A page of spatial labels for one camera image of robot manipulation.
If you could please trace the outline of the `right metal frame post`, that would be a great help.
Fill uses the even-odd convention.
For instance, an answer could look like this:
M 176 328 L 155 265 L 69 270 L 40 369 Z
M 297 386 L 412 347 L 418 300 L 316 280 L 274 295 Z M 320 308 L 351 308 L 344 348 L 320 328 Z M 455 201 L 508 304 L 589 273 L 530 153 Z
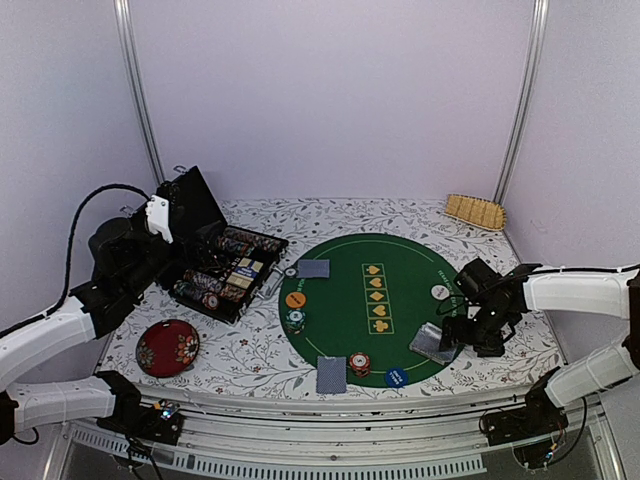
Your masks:
M 499 204 L 503 204 L 508 195 L 509 186 L 515 172 L 519 150 L 524 137 L 543 53 L 549 6 L 549 0 L 535 0 L 533 2 L 533 14 L 520 92 L 504 159 L 493 195 L 493 201 Z

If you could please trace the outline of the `left metal frame post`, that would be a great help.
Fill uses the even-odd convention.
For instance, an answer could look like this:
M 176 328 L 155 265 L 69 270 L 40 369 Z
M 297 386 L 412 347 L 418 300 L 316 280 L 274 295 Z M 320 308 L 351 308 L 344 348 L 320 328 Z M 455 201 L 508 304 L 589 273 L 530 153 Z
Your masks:
M 115 0 L 114 11 L 116 28 L 121 45 L 124 66 L 128 78 L 134 110 L 140 127 L 143 144 L 154 182 L 160 185 L 166 180 L 160 159 L 151 116 L 144 91 L 142 72 L 140 69 L 134 25 L 131 16 L 131 5 L 127 0 Z

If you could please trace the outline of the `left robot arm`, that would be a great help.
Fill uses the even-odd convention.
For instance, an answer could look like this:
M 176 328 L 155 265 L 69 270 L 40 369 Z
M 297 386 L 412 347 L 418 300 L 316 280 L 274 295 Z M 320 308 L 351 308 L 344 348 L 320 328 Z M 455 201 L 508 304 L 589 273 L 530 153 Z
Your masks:
M 65 286 L 59 300 L 1 333 L 1 441 L 35 427 L 94 417 L 112 431 L 136 436 L 148 426 L 139 390 L 107 371 L 67 383 L 39 384 L 25 393 L 24 373 L 80 344 L 117 330 L 168 262 L 173 242 L 171 206 L 159 195 L 145 198 L 132 218 L 103 223 L 90 240 L 90 281 Z

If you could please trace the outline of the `yellow playing card box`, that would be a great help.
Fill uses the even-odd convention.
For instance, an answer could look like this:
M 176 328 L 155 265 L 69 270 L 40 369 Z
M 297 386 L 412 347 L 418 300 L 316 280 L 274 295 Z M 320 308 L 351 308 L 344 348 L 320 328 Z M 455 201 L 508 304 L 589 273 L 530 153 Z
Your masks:
M 247 290 L 261 273 L 264 264 L 251 258 L 242 258 L 235 263 L 225 283 L 233 287 Z

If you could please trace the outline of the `orange big blind button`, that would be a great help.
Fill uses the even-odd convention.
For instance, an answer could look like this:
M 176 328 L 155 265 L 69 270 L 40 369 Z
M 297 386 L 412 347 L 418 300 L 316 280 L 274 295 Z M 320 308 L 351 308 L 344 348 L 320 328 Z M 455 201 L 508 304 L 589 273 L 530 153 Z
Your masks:
M 290 292 L 285 297 L 285 304 L 290 309 L 301 309 L 307 303 L 307 297 L 299 291 Z

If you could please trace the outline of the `red five chip stack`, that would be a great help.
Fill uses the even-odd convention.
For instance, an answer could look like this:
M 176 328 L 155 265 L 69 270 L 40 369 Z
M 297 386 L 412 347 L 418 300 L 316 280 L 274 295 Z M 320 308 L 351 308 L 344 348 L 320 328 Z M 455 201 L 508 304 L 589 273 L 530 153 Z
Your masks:
M 212 292 L 205 292 L 201 298 L 202 305 L 208 310 L 215 311 L 220 305 L 218 296 Z

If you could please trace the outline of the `black poker chip case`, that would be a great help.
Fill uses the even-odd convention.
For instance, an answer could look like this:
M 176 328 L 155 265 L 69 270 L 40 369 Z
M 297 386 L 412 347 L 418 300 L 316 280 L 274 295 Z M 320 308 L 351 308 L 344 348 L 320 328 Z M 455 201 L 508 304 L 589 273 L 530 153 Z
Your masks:
M 289 241 L 230 224 L 196 166 L 163 183 L 156 194 L 170 202 L 170 212 L 177 216 L 170 221 L 174 242 L 159 286 L 181 305 L 236 323 L 284 257 Z M 245 257 L 264 264 L 247 290 L 225 283 L 232 266 Z M 217 310 L 202 305 L 205 292 L 218 296 Z

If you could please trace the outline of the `dealt cards front edge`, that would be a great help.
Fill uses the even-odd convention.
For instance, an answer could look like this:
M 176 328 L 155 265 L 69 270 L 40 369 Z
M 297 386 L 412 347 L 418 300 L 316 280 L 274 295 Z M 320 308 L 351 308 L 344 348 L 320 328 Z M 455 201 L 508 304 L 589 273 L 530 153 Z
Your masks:
M 346 358 L 318 356 L 316 392 L 322 395 L 343 394 L 346 390 Z

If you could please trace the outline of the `grey playing card deck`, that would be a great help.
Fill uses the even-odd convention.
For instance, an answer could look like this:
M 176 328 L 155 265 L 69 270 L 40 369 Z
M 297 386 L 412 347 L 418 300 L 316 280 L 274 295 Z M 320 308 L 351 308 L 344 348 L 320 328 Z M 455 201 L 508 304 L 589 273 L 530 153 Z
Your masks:
M 442 330 L 437 325 L 426 322 L 416 332 L 409 344 L 409 350 L 439 365 L 447 365 L 455 359 L 457 349 L 452 347 L 441 350 L 441 339 Z

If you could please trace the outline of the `dealt cards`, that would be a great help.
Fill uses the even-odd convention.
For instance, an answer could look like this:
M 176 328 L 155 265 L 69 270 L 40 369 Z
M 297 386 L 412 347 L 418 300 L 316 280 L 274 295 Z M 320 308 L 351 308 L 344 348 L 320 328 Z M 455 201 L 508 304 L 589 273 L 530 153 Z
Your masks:
M 301 279 L 330 277 L 329 259 L 300 259 L 297 262 L 297 277 Z

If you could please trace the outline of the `white dealer button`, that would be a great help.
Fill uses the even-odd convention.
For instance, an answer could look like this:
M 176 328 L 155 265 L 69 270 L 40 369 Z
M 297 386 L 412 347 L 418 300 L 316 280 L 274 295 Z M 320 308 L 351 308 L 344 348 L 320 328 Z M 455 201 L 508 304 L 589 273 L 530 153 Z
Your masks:
M 450 290 L 445 285 L 434 285 L 431 288 L 431 295 L 437 301 L 443 301 L 450 297 Z

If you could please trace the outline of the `woven bamboo tray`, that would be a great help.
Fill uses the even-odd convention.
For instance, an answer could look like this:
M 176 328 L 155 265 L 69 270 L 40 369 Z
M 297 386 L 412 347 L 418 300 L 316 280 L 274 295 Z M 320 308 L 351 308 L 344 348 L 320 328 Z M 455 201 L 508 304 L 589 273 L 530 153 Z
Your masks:
M 507 224 L 506 211 L 501 205 L 466 195 L 449 194 L 444 213 L 489 231 L 502 231 Z

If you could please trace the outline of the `green chip stack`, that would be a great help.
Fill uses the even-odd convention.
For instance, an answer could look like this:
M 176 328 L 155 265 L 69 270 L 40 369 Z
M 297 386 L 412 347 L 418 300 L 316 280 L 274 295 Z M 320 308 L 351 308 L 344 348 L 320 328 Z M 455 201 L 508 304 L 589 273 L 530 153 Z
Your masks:
M 305 328 L 306 314 L 303 310 L 290 310 L 284 319 L 284 328 L 288 333 L 299 334 Z

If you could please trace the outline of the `blue small blind button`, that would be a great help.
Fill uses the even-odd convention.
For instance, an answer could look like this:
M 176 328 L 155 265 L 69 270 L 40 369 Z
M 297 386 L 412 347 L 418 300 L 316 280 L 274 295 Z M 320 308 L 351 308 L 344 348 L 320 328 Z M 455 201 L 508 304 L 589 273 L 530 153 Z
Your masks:
M 393 367 L 385 372 L 384 380 L 388 387 L 399 389 L 409 384 L 409 375 L 403 368 Z

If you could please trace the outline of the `metal frame post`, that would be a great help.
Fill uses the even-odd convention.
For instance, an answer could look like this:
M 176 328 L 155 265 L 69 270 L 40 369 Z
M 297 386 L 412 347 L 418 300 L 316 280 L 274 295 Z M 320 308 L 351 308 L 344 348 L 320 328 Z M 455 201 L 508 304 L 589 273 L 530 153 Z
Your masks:
M 142 72 L 140 69 L 134 25 L 131 16 L 131 5 L 127 0 L 115 0 L 114 11 L 116 28 L 121 45 L 124 66 L 128 78 L 134 110 L 140 127 L 143 144 L 154 182 L 160 185 L 166 180 L 160 159 L 151 116 L 144 91 Z
M 533 14 L 520 92 L 504 159 L 493 195 L 493 201 L 499 204 L 503 204 L 508 195 L 509 186 L 515 172 L 519 150 L 524 137 L 543 53 L 549 6 L 549 0 L 535 0 L 533 2 Z

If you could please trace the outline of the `red floral plate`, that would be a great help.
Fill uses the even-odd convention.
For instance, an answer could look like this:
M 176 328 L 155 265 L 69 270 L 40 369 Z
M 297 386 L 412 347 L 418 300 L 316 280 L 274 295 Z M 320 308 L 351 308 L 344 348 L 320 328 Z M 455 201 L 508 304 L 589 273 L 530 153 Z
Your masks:
M 135 349 L 140 369 L 154 378 L 171 378 L 195 361 L 200 347 L 197 330 L 188 322 L 168 319 L 149 327 Z

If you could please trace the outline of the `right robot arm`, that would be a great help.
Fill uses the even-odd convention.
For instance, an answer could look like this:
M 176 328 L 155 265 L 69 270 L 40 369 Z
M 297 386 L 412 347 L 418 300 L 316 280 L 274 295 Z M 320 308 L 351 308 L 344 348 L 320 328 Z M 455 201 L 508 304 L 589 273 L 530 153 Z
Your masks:
M 442 320 L 439 347 L 471 347 L 480 357 L 499 357 L 514 329 L 528 313 L 547 314 L 553 322 L 568 320 L 565 336 L 585 320 L 594 334 L 597 320 L 612 320 L 612 333 L 594 344 L 582 358 L 543 375 L 525 397 L 517 427 L 537 436 L 556 413 L 592 393 L 618 386 L 639 373 L 639 268 L 550 267 L 536 263 L 500 274 L 482 259 L 466 264 L 454 284 L 473 316 L 455 313 Z

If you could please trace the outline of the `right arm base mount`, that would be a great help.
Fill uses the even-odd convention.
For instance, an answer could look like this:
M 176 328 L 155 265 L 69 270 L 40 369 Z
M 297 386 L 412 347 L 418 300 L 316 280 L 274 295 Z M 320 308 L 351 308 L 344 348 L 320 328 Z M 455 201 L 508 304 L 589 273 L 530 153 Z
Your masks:
M 567 426 L 563 407 L 556 407 L 545 396 L 535 395 L 527 395 L 521 407 L 485 413 L 479 420 L 480 432 L 490 446 L 545 436 L 543 441 L 516 446 L 513 450 L 516 461 L 529 470 L 544 468 L 551 463 L 559 446 L 553 435 L 562 437 Z

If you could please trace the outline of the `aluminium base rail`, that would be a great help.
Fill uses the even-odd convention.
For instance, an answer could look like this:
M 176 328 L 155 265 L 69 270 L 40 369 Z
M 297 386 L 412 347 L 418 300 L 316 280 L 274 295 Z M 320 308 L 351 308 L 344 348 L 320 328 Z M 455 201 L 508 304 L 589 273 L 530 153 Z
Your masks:
M 520 450 L 545 438 L 491 444 L 479 424 L 523 405 L 521 387 L 452 396 L 278 400 L 180 395 L 176 445 L 129 453 L 91 420 L 55 431 L 47 479 L 622 479 L 626 473 L 600 400 L 567 409 L 552 462 L 531 469 Z

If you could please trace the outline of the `green round poker mat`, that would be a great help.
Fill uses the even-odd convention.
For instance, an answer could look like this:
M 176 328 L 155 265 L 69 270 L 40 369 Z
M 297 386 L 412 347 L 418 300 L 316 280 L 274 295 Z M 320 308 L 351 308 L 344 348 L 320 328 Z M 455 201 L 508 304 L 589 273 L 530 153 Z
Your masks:
M 280 288 L 281 322 L 290 310 L 288 293 L 299 291 L 307 303 L 304 330 L 287 337 L 295 352 L 315 365 L 318 356 L 345 357 L 363 352 L 370 357 L 371 372 L 354 386 L 384 388 L 385 372 L 393 367 L 408 372 L 409 384 L 426 381 L 444 370 L 409 350 L 418 329 L 426 322 L 442 324 L 439 310 L 464 313 L 457 274 L 444 257 L 413 240 L 389 234 L 353 234 L 325 241 L 303 254 L 303 259 L 329 259 L 326 279 L 286 278 Z M 450 297 L 437 301 L 434 285 L 445 285 Z

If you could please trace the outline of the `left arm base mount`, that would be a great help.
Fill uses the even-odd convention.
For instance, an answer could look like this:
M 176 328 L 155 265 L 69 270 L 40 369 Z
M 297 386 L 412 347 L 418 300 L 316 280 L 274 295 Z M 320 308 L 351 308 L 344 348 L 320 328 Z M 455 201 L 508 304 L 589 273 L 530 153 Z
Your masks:
M 152 406 L 138 405 L 96 421 L 98 427 L 131 438 L 176 446 L 184 424 L 181 405 L 160 400 Z

